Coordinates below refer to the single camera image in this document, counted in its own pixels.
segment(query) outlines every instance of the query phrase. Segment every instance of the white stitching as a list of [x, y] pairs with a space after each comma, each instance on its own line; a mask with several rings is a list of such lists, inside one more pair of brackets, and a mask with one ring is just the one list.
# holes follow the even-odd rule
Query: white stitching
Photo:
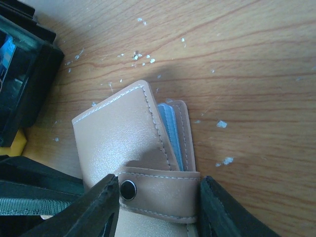
[[138, 210], [138, 211], [143, 211], [143, 212], [147, 212], [147, 213], [158, 215], [158, 216], [171, 217], [171, 218], [174, 218], [174, 219], [177, 219], [177, 220], [181, 220], [181, 219], [195, 219], [195, 218], [197, 218], [196, 215], [195, 216], [191, 216], [191, 217], [169, 216], [169, 215], [157, 213], [157, 212], [154, 212], [154, 211], [148, 211], [148, 210], [143, 210], [143, 209], [136, 208], [136, 207], [130, 207], [130, 206], [127, 206], [127, 205], [122, 204], [122, 203], [120, 203], [120, 205], [125, 207], [125, 208], [128, 208], [128, 209], [134, 209], [134, 210]]
[[156, 128], [156, 130], [157, 130], [158, 136], [159, 136], [160, 141], [161, 141], [162, 152], [163, 152], [164, 155], [166, 156], [166, 158], [167, 158], [167, 163], [168, 163], [168, 165], [169, 165], [169, 169], [171, 170], [171, 165], [170, 165], [170, 163], [169, 163], [169, 158], [168, 158], [167, 152], [166, 152], [166, 150], [165, 150], [165, 148], [164, 148], [164, 144], [163, 144], [163, 142], [162, 142], [161, 134], [160, 134], [160, 132], [159, 132], [159, 130], [158, 130], [158, 128], [157, 128], [157, 124], [156, 124], [155, 119], [154, 119], [154, 114], [153, 114], [153, 112], [152, 112], [152, 110], [151, 110], [151, 108], [150, 108], [149, 102], [148, 102], [148, 100], [147, 100], [147, 95], [146, 95], [145, 89], [144, 89], [143, 87], [142, 87], [142, 89], [143, 89], [143, 92], [144, 92], [144, 95], [145, 95], [145, 100], [146, 100], [146, 103], [147, 103], [147, 105], [148, 105], [149, 112], [152, 114], [153, 123], [154, 123], [154, 125], [155, 125], [155, 128]]
[[131, 175], [140, 175], [145, 177], [153, 177], [153, 178], [163, 178], [163, 179], [190, 179], [190, 180], [200, 180], [200, 178], [179, 178], [179, 177], [169, 177], [169, 176], [160, 176], [160, 175], [149, 175], [149, 174], [141, 174], [141, 173], [130, 173], [130, 172], [120, 172], [117, 174], [131, 174]]
[[187, 170], [189, 170], [189, 164], [188, 164], [188, 150], [187, 150], [187, 139], [186, 139], [186, 135], [184, 133], [184, 124], [183, 124], [183, 117], [182, 117], [182, 113], [181, 113], [181, 109], [180, 109], [180, 106], [179, 105], [176, 105], [179, 109], [179, 112], [180, 112], [180, 118], [181, 118], [181, 123], [182, 123], [182, 132], [183, 132], [183, 140], [184, 140], [184, 150], [185, 150], [185, 153], [186, 153], [186, 162], [187, 162]]
[[78, 120], [76, 120], [76, 121], [74, 122], [74, 124], [75, 124], [76, 122], [79, 122], [81, 119], [87, 117], [88, 115], [90, 115], [90, 114], [92, 114], [92, 113], [98, 111], [99, 109], [103, 108], [104, 106], [107, 106], [108, 104], [110, 104], [110, 103], [116, 101], [117, 99], [121, 98], [122, 96], [124, 96], [124, 95], [126, 95], [126, 94], [128, 94], [128, 93], [130, 93], [130, 92], [132, 92], [132, 91], [134, 91], [134, 90], [136, 90], [136, 89], [138, 89], [138, 88], [143, 88], [143, 86], [139, 85], [139, 86], [137, 86], [137, 87], [131, 88], [130, 90], [128, 90], [128, 91], [122, 93], [121, 95], [115, 97], [113, 100], [111, 100], [111, 101], [109, 101], [109, 102], [107, 102], [107, 103], [101, 105], [100, 107], [97, 107], [97, 108], [91, 110], [89, 113], [83, 115], [81, 118], [79, 118]]

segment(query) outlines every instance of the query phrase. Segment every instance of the wood grain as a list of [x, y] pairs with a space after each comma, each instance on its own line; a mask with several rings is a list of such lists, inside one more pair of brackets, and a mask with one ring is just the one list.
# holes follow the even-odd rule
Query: wood grain
[[66, 55], [25, 156], [80, 177], [71, 119], [145, 79], [186, 101], [203, 175], [280, 235], [316, 236], [315, 0], [24, 2]]

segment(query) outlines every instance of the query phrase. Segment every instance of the wallet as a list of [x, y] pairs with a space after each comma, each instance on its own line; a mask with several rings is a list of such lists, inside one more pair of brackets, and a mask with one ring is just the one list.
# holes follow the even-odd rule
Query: wallet
[[197, 237], [200, 173], [181, 100], [157, 105], [140, 80], [72, 120], [83, 183], [118, 176], [116, 237]]

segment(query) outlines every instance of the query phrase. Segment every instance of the metal snap button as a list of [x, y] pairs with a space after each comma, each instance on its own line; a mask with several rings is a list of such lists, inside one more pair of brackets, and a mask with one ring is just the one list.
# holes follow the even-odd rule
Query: metal snap button
[[136, 185], [130, 180], [125, 180], [120, 186], [120, 195], [126, 201], [131, 201], [136, 196]]

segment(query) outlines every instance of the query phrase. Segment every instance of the yellow object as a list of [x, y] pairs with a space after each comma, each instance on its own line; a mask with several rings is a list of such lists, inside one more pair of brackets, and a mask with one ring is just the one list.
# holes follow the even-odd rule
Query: yellow object
[[0, 147], [0, 156], [8, 155], [10, 157], [20, 156], [26, 144], [26, 138], [21, 129], [15, 135], [11, 147]]

